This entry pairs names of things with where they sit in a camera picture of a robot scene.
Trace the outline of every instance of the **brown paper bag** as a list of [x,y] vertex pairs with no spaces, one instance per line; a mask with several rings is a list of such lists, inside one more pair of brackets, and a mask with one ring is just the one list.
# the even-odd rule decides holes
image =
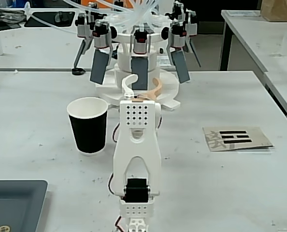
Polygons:
[[261,15],[268,21],[287,22],[287,0],[263,0]]

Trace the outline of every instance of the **white robotic arm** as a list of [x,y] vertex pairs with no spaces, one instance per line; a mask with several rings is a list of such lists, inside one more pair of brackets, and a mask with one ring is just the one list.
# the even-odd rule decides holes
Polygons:
[[[154,197],[159,195],[160,188],[161,155],[156,133],[160,104],[130,98],[134,95],[128,86],[137,78],[130,75],[122,85],[127,100],[120,102],[120,132],[111,188],[120,197],[120,215],[126,219],[128,231],[147,232],[154,211]],[[134,158],[144,161],[148,179],[127,179],[128,167]]]

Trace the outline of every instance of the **white table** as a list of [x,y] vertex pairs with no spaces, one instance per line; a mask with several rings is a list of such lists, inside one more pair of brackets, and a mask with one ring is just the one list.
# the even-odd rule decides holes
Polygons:
[[[232,16],[241,12],[258,16]],[[230,56],[231,37],[235,34],[261,71],[284,69],[274,57],[280,54],[281,43],[287,31],[287,22],[268,22],[259,11],[222,11],[225,19],[220,70],[226,71]]]
[[266,72],[264,79],[287,115],[287,71]]
[[[252,72],[191,76],[177,97],[181,109],[163,112],[162,191],[150,231],[287,228],[286,117]],[[118,112],[109,111],[105,150],[90,158],[77,153],[66,112],[72,100],[93,95],[88,73],[0,72],[0,179],[49,182],[52,197],[41,232],[114,230],[118,201],[109,195],[107,180]],[[275,148],[212,153],[205,126],[260,126]],[[136,163],[129,174],[141,176],[137,168]]]
[[[32,12],[65,11],[75,12],[71,27],[63,27],[77,32],[75,19],[77,9],[31,9]],[[75,34],[53,28],[25,28],[0,31],[4,55],[0,56],[0,70],[47,70],[70,71],[73,68],[82,39]],[[80,59],[78,67],[91,70],[94,47]]]

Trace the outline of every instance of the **orange curved object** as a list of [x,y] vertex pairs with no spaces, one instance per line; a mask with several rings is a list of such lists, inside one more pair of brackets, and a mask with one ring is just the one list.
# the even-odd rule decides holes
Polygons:
[[[114,2],[113,0],[105,0],[105,1],[109,2],[109,3]],[[89,2],[97,2],[97,1],[96,0],[81,0],[81,4],[84,6],[88,6]],[[132,8],[132,5],[130,4],[129,0],[124,0],[124,2],[126,2],[127,8]],[[99,3],[99,7],[100,8],[108,8],[107,6],[100,4],[100,3]]]

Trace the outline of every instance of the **paper cup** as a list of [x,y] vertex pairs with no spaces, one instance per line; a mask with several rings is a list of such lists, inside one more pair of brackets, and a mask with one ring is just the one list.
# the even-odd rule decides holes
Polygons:
[[67,106],[77,149],[87,156],[101,152],[106,144],[108,103],[100,98],[80,98]]

